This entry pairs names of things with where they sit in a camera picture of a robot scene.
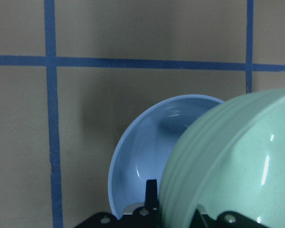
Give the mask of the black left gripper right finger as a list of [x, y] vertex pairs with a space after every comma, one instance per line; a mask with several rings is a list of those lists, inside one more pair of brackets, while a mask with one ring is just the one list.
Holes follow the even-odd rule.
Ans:
[[192, 217], [190, 228], [266, 228], [248, 217], [234, 211], [224, 211], [216, 219], [211, 218], [207, 212], [196, 209]]

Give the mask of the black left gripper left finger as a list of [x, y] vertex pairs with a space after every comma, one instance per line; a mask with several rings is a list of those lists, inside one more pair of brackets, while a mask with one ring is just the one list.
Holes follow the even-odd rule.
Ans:
[[130, 215], [117, 219], [111, 213], [98, 212], [77, 225], [77, 228], [158, 228], [157, 180], [147, 180], [144, 205], [137, 207]]

